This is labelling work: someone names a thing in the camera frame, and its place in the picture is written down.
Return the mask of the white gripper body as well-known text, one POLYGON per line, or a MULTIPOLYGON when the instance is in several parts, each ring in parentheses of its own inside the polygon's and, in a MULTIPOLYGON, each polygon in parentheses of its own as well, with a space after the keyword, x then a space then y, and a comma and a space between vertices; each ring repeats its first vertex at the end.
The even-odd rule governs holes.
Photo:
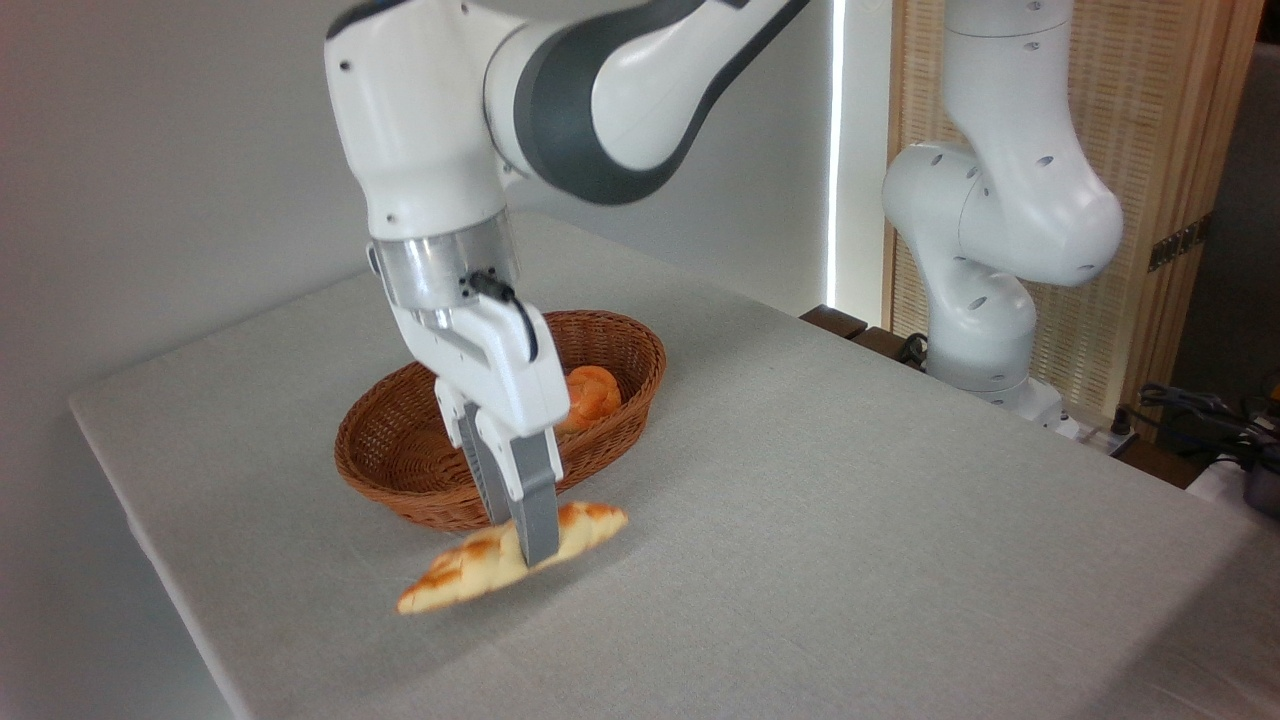
POLYGON ((530 305, 481 296, 475 304, 436 311, 390 307, 413 357, 474 400, 517 437, 562 421, 570 397, 556 345, 530 305))

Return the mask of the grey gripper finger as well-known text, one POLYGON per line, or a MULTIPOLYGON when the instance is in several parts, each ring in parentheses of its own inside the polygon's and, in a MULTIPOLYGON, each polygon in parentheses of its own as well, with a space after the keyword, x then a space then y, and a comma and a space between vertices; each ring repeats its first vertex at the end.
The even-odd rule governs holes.
POLYGON ((492 525, 511 519, 506 483, 494 454, 480 434, 480 405, 443 378, 436 378, 436 401, 451 443, 463 452, 492 525))
POLYGON ((563 468, 553 428, 517 437, 483 409, 477 425, 503 475, 525 562, 535 568, 554 556, 561 544, 556 483, 563 477, 563 468))

